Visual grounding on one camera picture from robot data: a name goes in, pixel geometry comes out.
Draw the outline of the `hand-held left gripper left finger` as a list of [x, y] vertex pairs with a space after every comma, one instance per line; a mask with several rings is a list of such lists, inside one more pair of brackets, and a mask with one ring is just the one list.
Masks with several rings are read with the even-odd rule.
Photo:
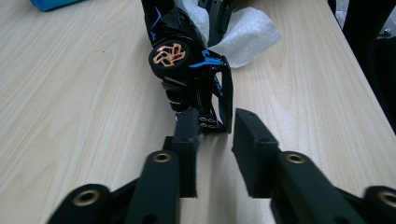
[[197, 196], [198, 116], [195, 109], [180, 113], [175, 133], [147, 156], [125, 224], [179, 224], [180, 200]]

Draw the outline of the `dark blurred object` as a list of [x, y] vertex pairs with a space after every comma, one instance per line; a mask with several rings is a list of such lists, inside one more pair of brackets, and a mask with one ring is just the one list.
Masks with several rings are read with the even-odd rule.
[[396, 134], [396, 36], [378, 38], [396, 0], [349, 0], [342, 32]]

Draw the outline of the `blue and black toy car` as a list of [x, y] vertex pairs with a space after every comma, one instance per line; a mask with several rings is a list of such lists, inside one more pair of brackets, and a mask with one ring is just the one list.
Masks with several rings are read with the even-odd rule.
[[230, 133], [233, 80], [224, 56], [207, 49], [175, 0], [141, 0], [152, 51], [148, 63], [176, 113], [194, 108], [202, 133]]

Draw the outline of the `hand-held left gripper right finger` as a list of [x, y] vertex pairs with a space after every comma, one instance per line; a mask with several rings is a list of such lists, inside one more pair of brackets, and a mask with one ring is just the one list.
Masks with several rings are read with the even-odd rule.
[[365, 224], [304, 154], [282, 151], [259, 117], [235, 111], [233, 154], [248, 195], [269, 199], [276, 224]]

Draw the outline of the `white wet wipe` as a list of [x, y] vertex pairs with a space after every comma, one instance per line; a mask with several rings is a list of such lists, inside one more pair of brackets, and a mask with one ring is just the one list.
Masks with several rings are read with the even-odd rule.
[[175, 0], [187, 12], [200, 37], [210, 50], [224, 55], [231, 68], [251, 63], [282, 38], [271, 19], [261, 10], [245, 7], [231, 14], [224, 37], [219, 43], [209, 45], [209, 14], [198, 6], [198, 0]]

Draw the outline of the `blue wet wipes pack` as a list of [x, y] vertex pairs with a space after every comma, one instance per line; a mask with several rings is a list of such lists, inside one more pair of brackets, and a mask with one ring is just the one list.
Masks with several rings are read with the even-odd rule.
[[31, 3], [43, 12], [52, 11], [57, 8], [67, 7], [84, 0], [30, 0]]

